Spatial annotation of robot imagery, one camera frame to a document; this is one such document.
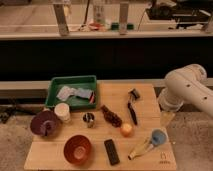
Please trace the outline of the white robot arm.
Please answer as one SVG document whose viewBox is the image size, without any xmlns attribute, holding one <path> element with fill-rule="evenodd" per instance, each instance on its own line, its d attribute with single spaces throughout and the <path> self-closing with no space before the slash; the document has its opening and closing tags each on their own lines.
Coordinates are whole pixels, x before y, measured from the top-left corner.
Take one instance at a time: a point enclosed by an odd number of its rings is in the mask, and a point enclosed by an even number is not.
<svg viewBox="0 0 213 171">
<path fill-rule="evenodd" d="M 213 90 L 203 84 L 207 78 L 205 68 L 190 64 L 166 74 L 165 88 L 158 96 L 158 104 L 163 110 L 160 122 L 166 127 L 185 102 L 213 117 Z"/>
</svg>

